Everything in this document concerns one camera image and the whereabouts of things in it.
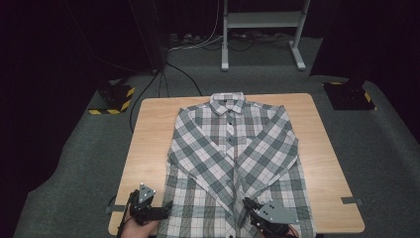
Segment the white metal rack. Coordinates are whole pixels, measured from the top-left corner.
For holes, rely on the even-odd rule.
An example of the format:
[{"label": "white metal rack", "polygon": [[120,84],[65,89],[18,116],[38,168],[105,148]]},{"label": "white metal rack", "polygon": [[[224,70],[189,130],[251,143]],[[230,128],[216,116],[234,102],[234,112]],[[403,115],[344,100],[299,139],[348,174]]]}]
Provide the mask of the white metal rack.
[{"label": "white metal rack", "polygon": [[295,27],[294,41],[290,41],[290,49],[293,53],[299,70],[305,70],[306,66],[300,55],[300,35],[305,24],[310,0],[305,0],[302,11],[296,12],[261,12],[261,13],[229,13],[228,0],[225,0],[223,12],[223,45],[222,45],[222,71],[229,70],[228,55],[228,29],[230,28],[284,28]]}]

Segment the metal shelf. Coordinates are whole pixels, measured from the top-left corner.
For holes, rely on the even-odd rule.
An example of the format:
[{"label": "metal shelf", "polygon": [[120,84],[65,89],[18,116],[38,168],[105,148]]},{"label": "metal shelf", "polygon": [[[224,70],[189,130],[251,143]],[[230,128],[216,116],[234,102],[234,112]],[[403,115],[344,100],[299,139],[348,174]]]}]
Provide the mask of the metal shelf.
[{"label": "metal shelf", "polygon": [[297,27],[301,12],[229,13],[228,28]]}]

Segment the plaid shirt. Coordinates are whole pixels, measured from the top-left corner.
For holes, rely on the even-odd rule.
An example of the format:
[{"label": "plaid shirt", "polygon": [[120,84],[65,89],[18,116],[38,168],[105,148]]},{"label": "plaid shirt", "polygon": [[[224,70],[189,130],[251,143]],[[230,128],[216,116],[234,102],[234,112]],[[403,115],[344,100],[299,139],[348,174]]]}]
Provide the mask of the plaid shirt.
[{"label": "plaid shirt", "polygon": [[163,203],[171,215],[157,237],[257,237],[243,198],[277,199],[315,237],[297,139],[284,107],[216,93],[180,109],[166,163]]}]

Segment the rack leg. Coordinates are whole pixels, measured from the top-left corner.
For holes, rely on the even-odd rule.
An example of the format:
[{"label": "rack leg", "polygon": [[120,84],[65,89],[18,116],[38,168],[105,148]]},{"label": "rack leg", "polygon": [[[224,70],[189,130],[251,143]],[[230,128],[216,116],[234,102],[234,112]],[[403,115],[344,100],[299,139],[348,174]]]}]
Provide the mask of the rack leg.
[{"label": "rack leg", "polygon": [[222,71],[229,70],[228,53],[228,0],[225,0],[225,9],[223,12],[223,45],[222,45]]},{"label": "rack leg", "polygon": [[310,2],[310,0],[305,0],[305,3],[303,4],[302,13],[300,14],[299,24],[296,29],[296,35],[294,36],[294,41],[289,42],[291,52],[293,53],[294,60],[297,64],[297,68],[301,71],[306,69],[306,65],[303,62],[302,56],[300,55],[297,46],[299,45],[300,35],[302,34],[303,26],[305,25],[306,15],[308,14]]}]

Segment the shirt collar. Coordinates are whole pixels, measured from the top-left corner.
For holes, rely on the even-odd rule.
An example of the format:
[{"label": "shirt collar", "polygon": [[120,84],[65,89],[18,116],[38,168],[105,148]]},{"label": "shirt collar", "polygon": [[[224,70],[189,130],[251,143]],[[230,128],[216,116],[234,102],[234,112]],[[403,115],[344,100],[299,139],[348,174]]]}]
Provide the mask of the shirt collar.
[{"label": "shirt collar", "polygon": [[210,97],[210,107],[218,115],[228,110],[242,113],[245,106],[245,96],[242,92],[214,93]]}]

